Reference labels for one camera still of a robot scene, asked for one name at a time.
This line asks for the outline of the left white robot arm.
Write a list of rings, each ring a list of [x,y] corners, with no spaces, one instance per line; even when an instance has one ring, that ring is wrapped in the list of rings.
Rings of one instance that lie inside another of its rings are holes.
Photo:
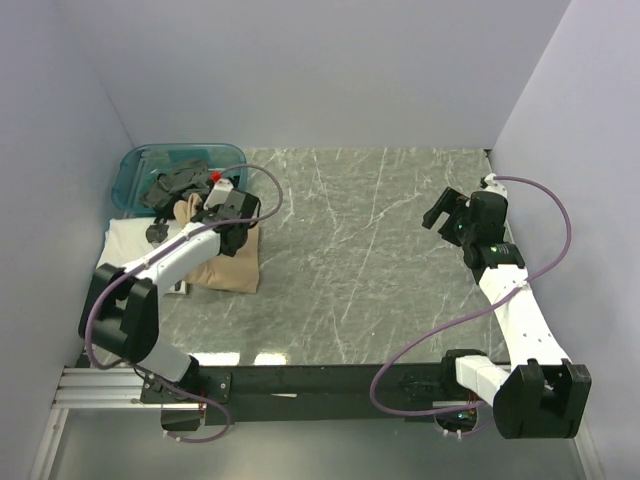
[[[94,273],[78,327],[90,364],[107,370],[127,363],[164,379],[176,401],[193,399],[202,384],[199,362],[159,333],[159,299],[196,266],[245,245],[260,211],[258,197],[233,188],[222,203],[202,207],[172,239],[128,266]]]

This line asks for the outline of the tan t shirt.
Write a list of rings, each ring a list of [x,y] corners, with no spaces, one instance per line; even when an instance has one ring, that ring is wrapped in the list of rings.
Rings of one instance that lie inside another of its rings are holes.
[[[211,290],[255,294],[260,280],[259,236],[260,230],[256,226],[233,257],[213,257],[189,272],[184,281]]]

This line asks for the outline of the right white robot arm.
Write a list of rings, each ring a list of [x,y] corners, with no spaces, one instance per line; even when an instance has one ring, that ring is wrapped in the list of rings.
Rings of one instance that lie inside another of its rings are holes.
[[[450,350],[439,387],[460,399],[471,391],[491,406],[506,439],[573,438],[592,385],[586,366],[573,363],[553,336],[529,285],[519,248],[505,239],[508,200],[502,186],[466,196],[446,188],[423,216],[430,229],[463,251],[476,284],[495,306],[511,369],[505,371],[475,350]]]

